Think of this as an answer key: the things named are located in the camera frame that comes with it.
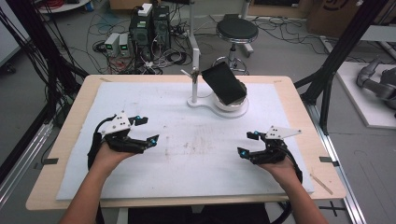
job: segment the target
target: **white paper sheet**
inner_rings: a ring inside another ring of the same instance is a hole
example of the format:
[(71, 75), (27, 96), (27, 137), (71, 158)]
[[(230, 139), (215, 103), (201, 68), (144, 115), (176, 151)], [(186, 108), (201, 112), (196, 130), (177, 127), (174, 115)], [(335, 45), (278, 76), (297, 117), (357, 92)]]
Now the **white paper sheet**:
[[(87, 174), (87, 153), (95, 127), (121, 110), (128, 117), (148, 117), (147, 124), (133, 126), (132, 138), (146, 139), (155, 134), (160, 138), (156, 147), (119, 165), (108, 178), (102, 198), (284, 193), (270, 174), (237, 153), (237, 147), (264, 150), (264, 143), (247, 139), (246, 132), (265, 133), (271, 125), (289, 127), (274, 85), (246, 85), (246, 115), (223, 119), (209, 109), (188, 107), (190, 83), (103, 83), (67, 163), (57, 199), (74, 197)], [(210, 92), (205, 83), (199, 85), (198, 95)], [(304, 173), (305, 189), (313, 192), (294, 138), (285, 142)]]

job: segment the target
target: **human arm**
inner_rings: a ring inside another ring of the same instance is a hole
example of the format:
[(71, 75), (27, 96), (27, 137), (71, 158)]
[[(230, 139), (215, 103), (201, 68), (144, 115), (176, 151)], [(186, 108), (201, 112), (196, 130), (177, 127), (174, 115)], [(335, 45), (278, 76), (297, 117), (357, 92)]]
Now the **human arm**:
[(293, 163), (288, 157), (275, 164), (266, 163), (259, 166), (268, 171), (279, 183), (280, 187), (285, 190), (289, 197), (296, 223), (328, 223), (301, 185), (295, 174)]
[(118, 152), (103, 143), (60, 223), (94, 223), (103, 185), (111, 172), (134, 153)]

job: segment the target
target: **cardboard box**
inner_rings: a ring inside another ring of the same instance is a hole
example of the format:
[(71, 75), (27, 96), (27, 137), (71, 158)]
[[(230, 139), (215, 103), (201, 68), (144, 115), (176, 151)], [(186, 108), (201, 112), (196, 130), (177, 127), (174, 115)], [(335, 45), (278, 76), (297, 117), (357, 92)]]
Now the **cardboard box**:
[(111, 9), (134, 9), (141, 7), (143, 3), (152, 3), (151, 0), (110, 0)]
[(340, 37), (358, 11), (356, 0), (315, 1), (306, 20), (311, 34)]
[(252, 1), (248, 9), (248, 15), (304, 19), (308, 16), (312, 6), (312, 0), (300, 0), (297, 7), (255, 5), (254, 1)]

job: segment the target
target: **white stand base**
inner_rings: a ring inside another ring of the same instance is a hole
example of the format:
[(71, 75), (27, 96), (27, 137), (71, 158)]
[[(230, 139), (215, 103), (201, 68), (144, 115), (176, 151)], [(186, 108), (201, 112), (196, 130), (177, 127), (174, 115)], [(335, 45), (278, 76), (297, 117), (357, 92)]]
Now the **white stand base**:
[(241, 105), (241, 107), (238, 110), (228, 112), (218, 108), (215, 105), (215, 102), (213, 102), (214, 97), (212, 96), (212, 94), (205, 97), (198, 96), (196, 103), (193, 103), (192, 97), (190, 97), (189, 100), (187, 101), (187, 104), (191, 108), (203, 107), (210, 109), (213, 113), (225, 119), (238, 119), (244, 116), (248, 112), (248, 98), (245, 99), (245, 102)]

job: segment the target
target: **black stool seat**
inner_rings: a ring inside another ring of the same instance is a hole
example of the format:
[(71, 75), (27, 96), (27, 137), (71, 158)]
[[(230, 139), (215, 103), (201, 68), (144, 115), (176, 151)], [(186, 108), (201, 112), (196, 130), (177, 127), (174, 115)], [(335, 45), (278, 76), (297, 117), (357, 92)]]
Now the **black stool seat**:
[(216, 30), (220, 38), (237, 44), (250, 43), (259, 34), (259, 29), (256, 25), (250, 21), (238, 18), (220, 21)]

